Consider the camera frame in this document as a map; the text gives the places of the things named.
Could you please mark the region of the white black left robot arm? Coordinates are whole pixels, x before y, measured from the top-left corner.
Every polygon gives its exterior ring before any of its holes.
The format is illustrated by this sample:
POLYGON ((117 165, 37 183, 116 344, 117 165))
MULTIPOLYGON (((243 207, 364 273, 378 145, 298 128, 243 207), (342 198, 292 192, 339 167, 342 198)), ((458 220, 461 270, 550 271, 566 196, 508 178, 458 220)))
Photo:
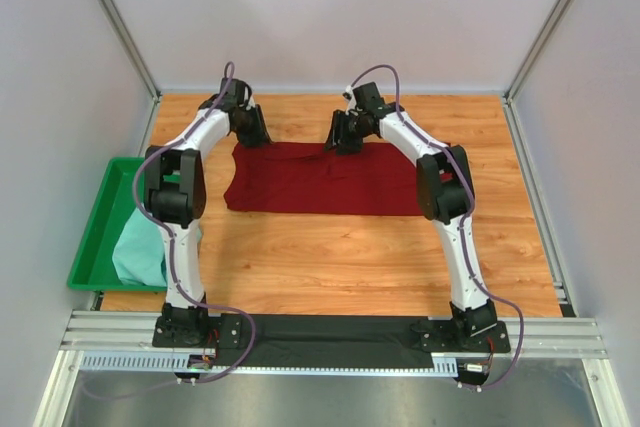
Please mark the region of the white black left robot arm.
POLYGON ((235 134, 245 147, 270 142, 261 107, 249 84, 225 76, 220 92, 201 104, 194 120, 164 146, 147 149, 137 179, 144 182, 136 203, 161 233, 167 292, 152 345, 210 346, 214 326, 200 274, 198 233, 207 201, 204 160, 213 147, 235 134))

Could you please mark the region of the dark red t-shirt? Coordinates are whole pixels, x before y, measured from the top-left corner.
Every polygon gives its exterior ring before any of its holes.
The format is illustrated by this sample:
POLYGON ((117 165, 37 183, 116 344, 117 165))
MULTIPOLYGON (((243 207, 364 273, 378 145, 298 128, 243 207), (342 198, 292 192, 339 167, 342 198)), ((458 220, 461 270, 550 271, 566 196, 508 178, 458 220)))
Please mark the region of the dark red t-shirt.
POLYGON ((229 209, 288 214, 417 216, 416 168, 389 143, 338 155, 320 143, 238 144, 229 209))

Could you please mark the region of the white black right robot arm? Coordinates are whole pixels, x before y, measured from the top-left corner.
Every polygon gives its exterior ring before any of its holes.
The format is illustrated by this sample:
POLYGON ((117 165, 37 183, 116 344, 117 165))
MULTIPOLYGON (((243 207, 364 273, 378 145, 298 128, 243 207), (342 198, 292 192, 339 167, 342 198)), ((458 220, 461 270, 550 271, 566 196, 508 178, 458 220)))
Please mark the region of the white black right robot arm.
POLYGON ((349 86, 343 97, 347 107, 333 112, 325 148, 355 154, 375 135, 414 165, 418 205, 436 228, 449 271, 450 337, 462 350, 475 349, 497 325, 497 313, 474 245, 475 195, 466 151, 427 134, 398 103, 387 103, 374 82, 349 86))

